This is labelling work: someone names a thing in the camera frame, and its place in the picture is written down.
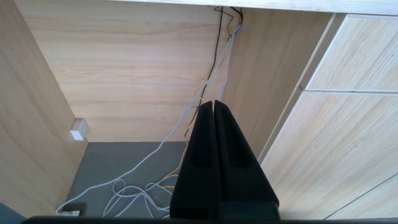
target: wooden panel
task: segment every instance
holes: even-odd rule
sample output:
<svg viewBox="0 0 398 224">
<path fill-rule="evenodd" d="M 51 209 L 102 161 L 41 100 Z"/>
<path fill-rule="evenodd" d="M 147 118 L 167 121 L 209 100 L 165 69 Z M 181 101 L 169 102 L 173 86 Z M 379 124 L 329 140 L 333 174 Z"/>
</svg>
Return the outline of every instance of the wooden panel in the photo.
<svg viewBox="0 0 398 224">
<path fill-rule="evenodd" d="M 396 0 L 116 0 L 200 4 L 213 6 L 240 6 L 264 9 L 288 9 L 318 12 L 345 12 L 357 14 L 398 15 Z"/>
<path fill-rule="evenodd" d="M 348 15 L 307 89 L 398 91 L 398 17 Z"/>
<path fill-rule="evenodd" d="M 332 14 L 265 9 L 243 13 L 223 101 L 258 157 Z"/>
<path fill-rule="evenodd" d="M 398 217 L 398 175 L 386 180 L 327 219 Z"/>
<path fill-rule="evenodd" d="M 87 146 L 15 3 L 0 1 L 0 200 L 25 216 L 54 214 Z"/>
<path fill-rule="evenodd" d="M 214 7 L 16 2 L 74 114 L 87 120 L 89 141 L 163 140 L 213 62 L 220 21 Z M 228 19 L 224 17 L 220 51 Z M 218 97 L 224 80 L 223 65 L 206 89 L 206 100 Z M 192 114 L 171 141 L 183 139 Z"/>
<path fill-rule="evenodd" d="M 398 95 L 303 92 L 262 168 L 284 219 L 323 219 L 398 172 Z"/>
</svg>

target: gray carpet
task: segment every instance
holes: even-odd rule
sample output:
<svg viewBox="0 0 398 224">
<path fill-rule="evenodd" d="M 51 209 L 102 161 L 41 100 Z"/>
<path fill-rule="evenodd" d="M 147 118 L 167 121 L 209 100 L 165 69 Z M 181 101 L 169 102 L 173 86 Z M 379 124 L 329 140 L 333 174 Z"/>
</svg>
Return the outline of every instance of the gray carpet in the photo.
<svg viewBox="0 0 398 224">
<path fill-rule="evenodd" d="M 132 169 L 158 145 L 159 142 L 89 143 L 70 189 L 68 200 L 92 185 L 107 182 Z M 136 185 L 143 189 L 149 182 L 159 181 L 178 166 L 185 146 L 185 142 L 166 142 L 158 152 L 124 178 L 127 185 Z M 174 185 L 176 180 L 177 178 L 166 180 L 164 185 Z M 134 192 L 137 191 L 130 190 L 127 193 L 133 194 Z M 170 203 L 171 196 L 162 189 L 152 189 L 149 194 L 161 207 L 168 206 Z M 112 195 L 112 184 L 109 184 L 90 190 L 74 202 L 87 203 L 85 216 L 100 216 Z M 115 216 L 131 200 L 131 198 L 121 199 L 107 216 Z M 166 214 L 157 211 L 152 205 L 149 206 L 155 217 L 162 217 Z M 120 217 L 150 217 L 144 197 L 138 198 Z"/>
</svg>

